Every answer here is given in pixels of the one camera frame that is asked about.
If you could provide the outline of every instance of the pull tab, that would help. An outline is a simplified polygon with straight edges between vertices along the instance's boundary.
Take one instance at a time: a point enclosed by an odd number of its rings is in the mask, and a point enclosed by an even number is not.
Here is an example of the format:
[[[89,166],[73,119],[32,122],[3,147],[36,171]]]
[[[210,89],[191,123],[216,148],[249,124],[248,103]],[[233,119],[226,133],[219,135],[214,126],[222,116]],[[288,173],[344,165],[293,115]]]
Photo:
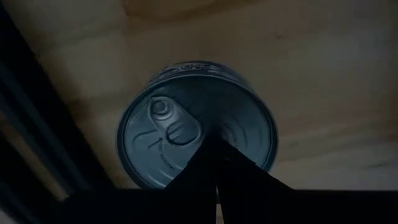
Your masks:
[[[189,147],[201,140],[200,123],[169,97],[150,99],[148,117],[172,146]]]

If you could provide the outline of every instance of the black bar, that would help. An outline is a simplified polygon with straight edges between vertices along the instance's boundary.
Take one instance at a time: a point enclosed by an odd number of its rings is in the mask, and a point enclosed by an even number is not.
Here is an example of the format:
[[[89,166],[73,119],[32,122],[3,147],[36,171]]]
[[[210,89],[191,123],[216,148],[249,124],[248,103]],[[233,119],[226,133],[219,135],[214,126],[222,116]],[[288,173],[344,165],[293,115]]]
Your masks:
[[[68,194],[114,188],[2,5],[0,110]]]
[[[59,223],[398,223],[398,192],[294,190],[227,142],[206,138],[164,190],[72,195]]]
[[[0,134],[0,206],[19,223],[53,223],[59,202]]]

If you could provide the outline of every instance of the can lid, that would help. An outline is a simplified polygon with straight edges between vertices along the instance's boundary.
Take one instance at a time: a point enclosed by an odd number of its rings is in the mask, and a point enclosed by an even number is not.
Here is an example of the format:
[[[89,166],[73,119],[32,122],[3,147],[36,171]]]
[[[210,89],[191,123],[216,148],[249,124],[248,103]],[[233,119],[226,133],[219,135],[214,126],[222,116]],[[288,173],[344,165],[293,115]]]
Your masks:
[[[268,169],[275,131],[264,105],[245,87],[203,75],[152,85],[125,112],[119,156],[142,188],[164,188],[185,168],[214,127],[232,146]]]

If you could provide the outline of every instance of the tin can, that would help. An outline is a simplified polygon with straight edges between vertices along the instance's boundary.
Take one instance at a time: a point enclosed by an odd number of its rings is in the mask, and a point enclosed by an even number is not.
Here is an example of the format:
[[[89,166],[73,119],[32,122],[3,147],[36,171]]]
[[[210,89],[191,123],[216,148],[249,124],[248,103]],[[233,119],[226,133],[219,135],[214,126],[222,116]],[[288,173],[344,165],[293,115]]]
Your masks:
[[[143,189],[176,177],[210,130],[269,171],[278,134],[267,106],[234,71],[213,62],[170,65],[155,75],[123,114],[119,158]]]

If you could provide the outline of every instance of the plywood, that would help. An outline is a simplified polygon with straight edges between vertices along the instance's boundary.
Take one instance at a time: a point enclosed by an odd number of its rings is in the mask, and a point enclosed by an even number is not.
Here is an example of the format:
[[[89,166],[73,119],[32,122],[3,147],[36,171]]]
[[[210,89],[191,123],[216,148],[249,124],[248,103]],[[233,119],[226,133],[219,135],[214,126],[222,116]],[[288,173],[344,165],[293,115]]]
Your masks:
[[[272,175],[301,189],[398,189],[394,1],[5,2],[118,187],[136,187],[114,145],[134,95],[170,63],[212,60],[272,110]]]
[[[225,3],[144,30],[132,15],[126,38],[143,83],[184,60],[212,60],[244,76],[275,115],[280,148],[271,174],[286,184],[398,189],[396,9],[371,0]]]

